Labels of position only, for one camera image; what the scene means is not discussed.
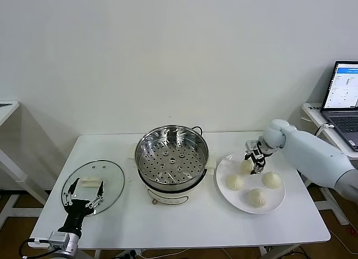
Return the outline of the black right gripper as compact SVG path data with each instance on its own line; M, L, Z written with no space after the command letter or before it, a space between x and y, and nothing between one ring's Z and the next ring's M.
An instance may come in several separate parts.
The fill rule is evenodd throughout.
M252 171L250 172L251 175L260 174L265 167L265 164L262 163L266 163L265 156L261 152L260 148L254 148L251 150L251 153L246 152L244 160L252 160L254 163Z

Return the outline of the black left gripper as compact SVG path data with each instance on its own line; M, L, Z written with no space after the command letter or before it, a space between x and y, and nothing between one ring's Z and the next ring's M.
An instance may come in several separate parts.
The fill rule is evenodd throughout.
M62 192L62 203L65 206L67 217L63 226L58 229L58 232L73 233L81 237L84 217L93 214L94 209L103 201L103 181L98 188L95 199L91 202L82 199L74 199L72 201L72 196L74 195L78 181L79 178L76 178L75 181Z

